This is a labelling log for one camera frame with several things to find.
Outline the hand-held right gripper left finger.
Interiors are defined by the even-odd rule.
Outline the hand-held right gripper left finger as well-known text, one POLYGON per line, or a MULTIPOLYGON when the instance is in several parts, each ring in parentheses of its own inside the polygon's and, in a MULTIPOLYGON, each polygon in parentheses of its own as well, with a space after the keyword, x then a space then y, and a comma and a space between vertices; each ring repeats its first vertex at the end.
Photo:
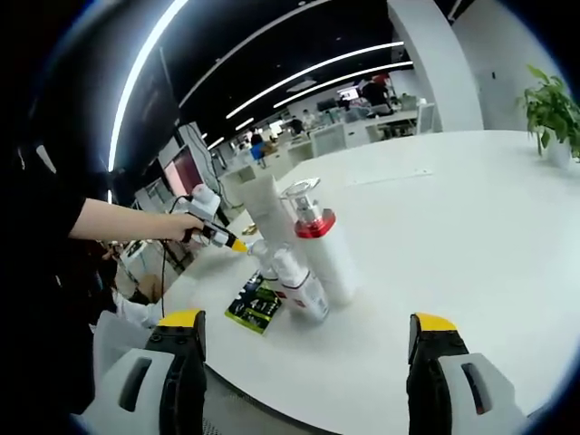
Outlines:
POLYGON ((200 434, 207 390, 206 314, 179 311, 145 330, 106 312, 93 339, 91 434, 200 434))

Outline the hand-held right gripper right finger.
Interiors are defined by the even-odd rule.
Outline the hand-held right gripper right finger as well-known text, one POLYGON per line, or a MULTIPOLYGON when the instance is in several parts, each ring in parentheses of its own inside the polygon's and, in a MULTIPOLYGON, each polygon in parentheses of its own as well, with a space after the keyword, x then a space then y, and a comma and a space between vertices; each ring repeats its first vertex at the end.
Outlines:
POLYGON ((512 382, 483 354, 470 353, 451 321, 412 314, 408 364, 410 434, 518 434, 526 427, 512 382))

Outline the person's left hand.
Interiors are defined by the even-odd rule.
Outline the person's left hand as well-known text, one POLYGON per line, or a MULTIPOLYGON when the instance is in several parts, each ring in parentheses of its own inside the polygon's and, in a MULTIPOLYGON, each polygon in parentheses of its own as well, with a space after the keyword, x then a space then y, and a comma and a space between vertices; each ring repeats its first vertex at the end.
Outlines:
POLYGON ((203 228, 203 221, 188 213, 165 214, 159 218, 157 238, 182 241, 189 230, 199 232, 203 228))

